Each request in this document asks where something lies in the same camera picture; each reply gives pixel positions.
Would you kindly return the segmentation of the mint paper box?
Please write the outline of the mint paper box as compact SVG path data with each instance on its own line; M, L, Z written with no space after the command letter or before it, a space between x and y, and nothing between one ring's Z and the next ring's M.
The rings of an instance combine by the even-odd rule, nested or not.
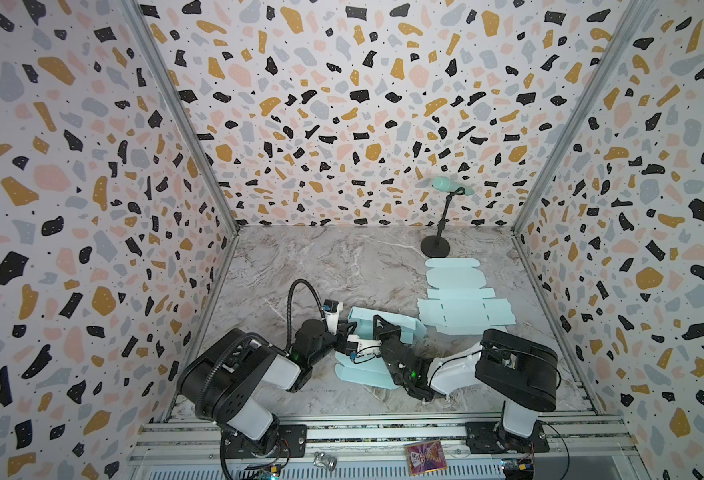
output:
M426 326L417 318L363 307L353 307L348 322L349 325L355 324L356 328L342 351L335 354L337 377L349 383L398 389L381 357L381 345L386 340L393 340L395 333L406 346L418 343L426 336Z
M419 319L427 327L454 336L479 336L491 328L516 324L507 299L488 286L473 258L433 258L427 267L427 298L418 300Z

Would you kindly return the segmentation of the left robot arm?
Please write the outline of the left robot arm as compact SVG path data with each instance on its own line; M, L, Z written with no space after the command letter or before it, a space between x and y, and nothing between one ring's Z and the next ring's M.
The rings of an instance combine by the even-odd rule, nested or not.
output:
M310 319L285 349L257 333L234 329L185 368L177 390L193 403L197 418L269 446L279 420L252 398L256 388L266 382L288 392L300 390L320 360L345 351L356 327L343 321L332 331L327 321Z

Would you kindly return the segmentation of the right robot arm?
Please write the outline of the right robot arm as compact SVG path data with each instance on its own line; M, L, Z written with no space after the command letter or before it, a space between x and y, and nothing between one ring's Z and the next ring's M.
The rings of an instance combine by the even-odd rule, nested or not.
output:
M395 385L422 401L480 384L490 387L505 397L497 428L502 440L532 439L539 416L557 409L558 354L543 344L488 329L465 352L425 358L400 335L399 326L374 317L374 339Z

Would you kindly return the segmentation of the colourful square card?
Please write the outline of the colourful square card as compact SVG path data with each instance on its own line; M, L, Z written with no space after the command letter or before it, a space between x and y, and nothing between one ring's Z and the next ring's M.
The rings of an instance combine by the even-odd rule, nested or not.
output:
M442 471L447 468L447 460L440 440L406 445L405 454L411 476Z

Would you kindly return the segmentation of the black microphone stand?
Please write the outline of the black microphone stand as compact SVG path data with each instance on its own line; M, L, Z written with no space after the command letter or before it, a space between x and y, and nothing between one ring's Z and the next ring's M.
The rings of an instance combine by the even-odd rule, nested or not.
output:
M466 193L464 187L460 187L448 193L443 213L437 223L437 233L425 237L421 242L421 251L427 258L446 258L450 254L450 243L443 237L444 230L448 223L448 212L455 196L462 196Z

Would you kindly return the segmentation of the small metal clip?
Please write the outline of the small metal clip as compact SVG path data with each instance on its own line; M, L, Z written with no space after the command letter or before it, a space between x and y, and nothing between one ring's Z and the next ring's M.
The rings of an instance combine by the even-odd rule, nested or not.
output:
M313 465L328 472L334 472L337 468L338 459L326 452L318 451L314 455Z

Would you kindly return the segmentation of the circuit board left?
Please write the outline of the circuit board left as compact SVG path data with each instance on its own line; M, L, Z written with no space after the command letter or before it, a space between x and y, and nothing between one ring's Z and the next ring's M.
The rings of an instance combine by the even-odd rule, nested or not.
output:
M248 480L280 480L283 470L288 465L289 461L283 463L271 463L268 465L250 467L251 473L247 477Z

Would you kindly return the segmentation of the circuit board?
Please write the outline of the circuit board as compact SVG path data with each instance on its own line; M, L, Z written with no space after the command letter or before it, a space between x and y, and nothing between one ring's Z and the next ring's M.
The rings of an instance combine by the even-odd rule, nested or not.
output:
M533 454L521 458L502 459L501 466L506 480L533 480L535 477L535 457Z
M283 470L288 465L289 461L283 463L271 463L268 465L250 467L251 473L247 477L248 480L280 480Z

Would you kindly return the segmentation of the circuit board right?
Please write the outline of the circuit board right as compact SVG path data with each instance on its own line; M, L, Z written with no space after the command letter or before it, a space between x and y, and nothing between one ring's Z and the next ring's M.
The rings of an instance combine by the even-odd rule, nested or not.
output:
M506 480L533 480L535 477L535 457L533 454L521 458L502 459L501 466Z

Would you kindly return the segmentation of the mint green microphone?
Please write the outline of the mint green microphone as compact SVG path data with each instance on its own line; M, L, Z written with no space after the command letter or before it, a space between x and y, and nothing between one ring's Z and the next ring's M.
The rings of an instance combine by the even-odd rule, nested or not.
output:
M432 186L438 191L455 195L472 196L475 194L471 187L443 176L435 177Z

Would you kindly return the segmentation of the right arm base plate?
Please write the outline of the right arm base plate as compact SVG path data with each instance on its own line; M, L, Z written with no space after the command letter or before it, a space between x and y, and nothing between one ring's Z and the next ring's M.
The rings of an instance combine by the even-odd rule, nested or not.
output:
M530 454L550 451L540 420L535 422L533 433L529 437L508 432L503 428L501 421L468 422L465 427L466 445L472 454Z

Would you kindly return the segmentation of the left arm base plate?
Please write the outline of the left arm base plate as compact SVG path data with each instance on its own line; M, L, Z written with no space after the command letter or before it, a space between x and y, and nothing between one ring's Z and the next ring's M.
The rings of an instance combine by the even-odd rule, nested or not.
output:
M222 431L220 453L227 459L257 460L279 456L302 458L307 445L308 426L305 424L281 425L274 423L258 440L229 427Z

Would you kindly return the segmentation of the aluminium mounting rail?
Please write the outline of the aluminium mounting rail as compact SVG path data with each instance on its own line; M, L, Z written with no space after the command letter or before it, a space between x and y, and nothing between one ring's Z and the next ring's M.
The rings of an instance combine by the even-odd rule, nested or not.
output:
M128 457L129 479L235 479L250 467L289 461L281 479L410 479L405 446L440 440L447 468L427 479L505 479L501 460L529 454L472 454L466 445L468 422L498 421L496 414L405 414L285 417L282 425L308 426L302 458L227 460L221 468L220 431L200 421L149 424ZM584 412L547 414L543 430L548 453L535 457L534 479L647 479L624 422L617 416ZM334 472L313 465L323 451L338 459Z

